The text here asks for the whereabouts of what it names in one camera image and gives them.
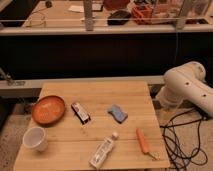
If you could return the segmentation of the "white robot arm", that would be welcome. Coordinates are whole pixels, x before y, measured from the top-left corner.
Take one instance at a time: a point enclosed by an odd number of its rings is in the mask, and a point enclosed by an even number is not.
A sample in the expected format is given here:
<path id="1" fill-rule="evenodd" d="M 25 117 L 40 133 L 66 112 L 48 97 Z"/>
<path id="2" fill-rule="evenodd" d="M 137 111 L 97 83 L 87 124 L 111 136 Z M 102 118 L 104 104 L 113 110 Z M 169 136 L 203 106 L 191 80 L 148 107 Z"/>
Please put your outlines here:
<path id="1" fill-rule="evenodd" d="M 213 88 L 204 83 L 205 76 L 204 66 L 196 61 L 171 68 L 163 76 L 164 86 L 156 99 L 164 108 L 173 108 L 188 100 L 213 118 Z"/>

